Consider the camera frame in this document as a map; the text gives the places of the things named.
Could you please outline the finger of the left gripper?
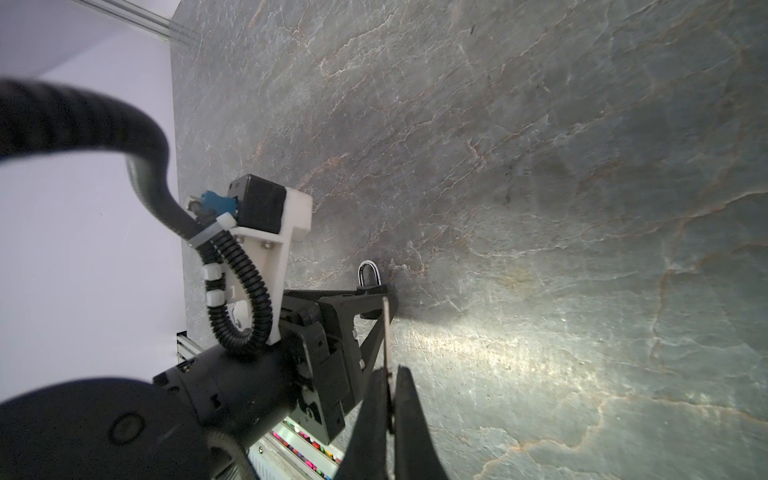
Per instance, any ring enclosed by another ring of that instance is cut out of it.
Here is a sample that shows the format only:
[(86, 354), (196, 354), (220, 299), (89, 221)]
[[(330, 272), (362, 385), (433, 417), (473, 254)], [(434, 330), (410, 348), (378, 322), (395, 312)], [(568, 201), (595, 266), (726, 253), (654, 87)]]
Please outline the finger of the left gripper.
[[(343, 397), (344, 408), (354, 408), (363, 398), (383, 342), (383, 299), (389, 302), (390, 317), (398, 310), (395, 286), (358, 287), (356, 290), (288, 290), (282, 308), (299, 307), (311, 302), (319, 307), (320, 323), (331, 339), (331, 352), (343, 354), (349, 392)], [(355, 318), (374, 320), (364, 341), (354, 338)]]

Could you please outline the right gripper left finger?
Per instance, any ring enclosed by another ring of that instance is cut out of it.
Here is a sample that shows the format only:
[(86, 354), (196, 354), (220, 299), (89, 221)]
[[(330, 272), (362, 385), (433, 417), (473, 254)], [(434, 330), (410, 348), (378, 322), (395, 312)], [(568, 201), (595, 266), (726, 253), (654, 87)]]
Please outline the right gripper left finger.
[(335, 479), (387, 479), (389, 391), (384, 368), (369, 379), (346, 454)]

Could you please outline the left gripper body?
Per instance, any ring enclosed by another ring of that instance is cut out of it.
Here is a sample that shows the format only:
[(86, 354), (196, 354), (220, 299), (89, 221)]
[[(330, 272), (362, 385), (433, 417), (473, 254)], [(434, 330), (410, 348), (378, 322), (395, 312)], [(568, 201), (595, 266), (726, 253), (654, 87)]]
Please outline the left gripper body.
[(369, 299), (285, 299), (280, 340), (254, 358), (214, 346), (157, 375), (207, 428), (252, 444), (284, 419), (329, 444), (362, 400), (372, 373), (372, 341), (358, 341), (356, 316)]

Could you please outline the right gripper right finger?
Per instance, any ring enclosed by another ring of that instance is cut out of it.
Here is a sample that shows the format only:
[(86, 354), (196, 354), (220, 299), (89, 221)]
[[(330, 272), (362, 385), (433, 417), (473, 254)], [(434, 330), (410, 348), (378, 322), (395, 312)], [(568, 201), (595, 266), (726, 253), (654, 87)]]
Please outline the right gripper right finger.
[(435, 450), (413, 375), (400, 366), (394, 396), (395, 478), (446, 480)]

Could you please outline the grey padlock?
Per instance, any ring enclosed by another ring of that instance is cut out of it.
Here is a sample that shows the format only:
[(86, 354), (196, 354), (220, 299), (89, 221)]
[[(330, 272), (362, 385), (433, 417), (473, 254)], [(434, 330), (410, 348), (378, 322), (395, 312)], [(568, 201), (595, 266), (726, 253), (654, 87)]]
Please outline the grey padlock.
[(364, 297), (372, 297), (371, 304), (376, 309), (360, 313), (365, 320), (376, 320), (382, 314), (382, 296), (386, 293), (386, 285), (382, 281), (378, 265), (372, 260), (363, 260), (357, 270), (357, 293)]

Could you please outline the silver key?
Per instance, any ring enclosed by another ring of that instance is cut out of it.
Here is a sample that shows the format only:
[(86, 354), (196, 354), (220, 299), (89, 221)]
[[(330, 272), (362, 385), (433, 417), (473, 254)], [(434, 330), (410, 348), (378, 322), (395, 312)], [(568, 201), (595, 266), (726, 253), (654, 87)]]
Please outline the silver key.
[(384, 322), (384, 363), (383, 370), (385, 374), (385, 384), (387, 392), (387, 428), (390, 434), (394, 434), (394, 417), (395, 417), (395, 381), (393, 373), (393, 357), (391, 353), (392, 334), (391, 334), (391, 308), (389, 298), (384, 296), (382, 298), (382, 313)]

